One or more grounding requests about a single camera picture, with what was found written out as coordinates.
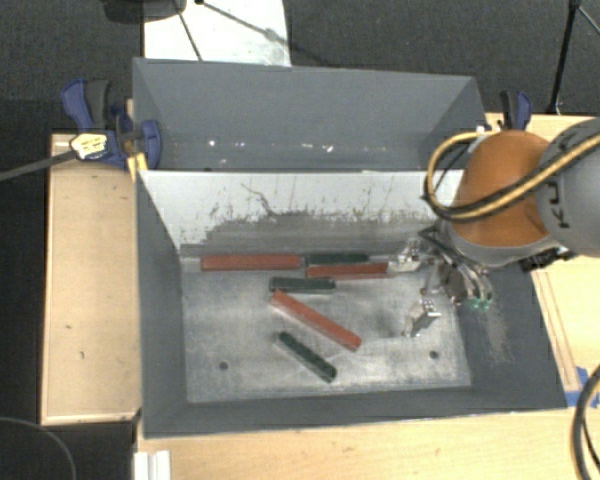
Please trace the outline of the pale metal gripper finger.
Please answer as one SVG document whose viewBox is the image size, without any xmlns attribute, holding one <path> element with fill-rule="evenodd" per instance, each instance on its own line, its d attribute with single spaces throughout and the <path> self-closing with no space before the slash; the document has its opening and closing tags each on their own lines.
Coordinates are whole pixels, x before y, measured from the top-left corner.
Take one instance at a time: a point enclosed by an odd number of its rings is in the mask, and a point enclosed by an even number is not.
<svg viewBox="0 0 600 480">
<path fill-rule="evenodd" d="M 435 302 L 428 298 L 416 300 L 407 310 L 403 335 L 414 338 L 441 317 Z"/>
<path fill-rule="evenodd" d="M 406 274 L 418 271 L 422 264 L 421 254 L 422 241 L 409 239 L 402 250 L 389 256 L 388 272 L 390 274 Z"/>
</svg>

